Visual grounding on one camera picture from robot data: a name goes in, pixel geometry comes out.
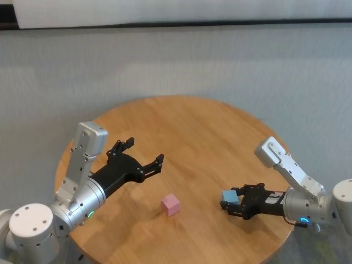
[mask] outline silver cylinder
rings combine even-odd
[[[57,256],[59,242],[53,213],[48,206],[32,203],[17,209],[10,218],[9,227],[9,235],[26,264],[47,264]]]
[[[69,235],[78,225],[91,217],[105,203],[105,193],[93,179],[88,178],[70,208],[56,200],[50,205],[55,215],[56,233],[59,237]]]
[[[343,180],[333,189],[335,203],[343,225],[349,235],[352,235],[352,179]]]
[[[337,214],[332,198],[332,194],[322,194],[317,201],[314,197],[289,188],[283,201],[284,214],[288,219],[300,223],[332,223]]]

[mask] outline floor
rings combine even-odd
[[[50,264],[92,264],[85,257],[79,260],[81,252],[70,238],[61,239],[60,244],[60,253]],[[12,256],[12,261],[18,263],[16,256]],[[295,228],[279,252],[268,262],[280,263],[352,263],[352,236],[348,236],[342,226],[322,227],[320,233],[312,229]]]

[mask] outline black stripe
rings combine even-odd
[[[271,19],[271,20],[216,20],[216,21],[186,21],[186,22],[155,22],[128,23],[104,26],[80,26],[73,29],[94,28],[164,28],[185,26],[231,26],[231,25],[273,25],[273,24],[319,24],[319,23],[352,23],[352,18],[313,18],[313,19]],[[0,30],[19,29],[15,10],[11,4],[0,4]]]

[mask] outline small cube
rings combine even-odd
[[[236,191],[222,191],[221,201],[238,205],[238,196]]]
[[[180,201],[173,194],[169,194],[161,199],[161,205],[168,216],[172,216],[181,209]]]

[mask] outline blue cube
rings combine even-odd
[[[221,201],[238,205],[238,196],[236,191],[222,191]]]

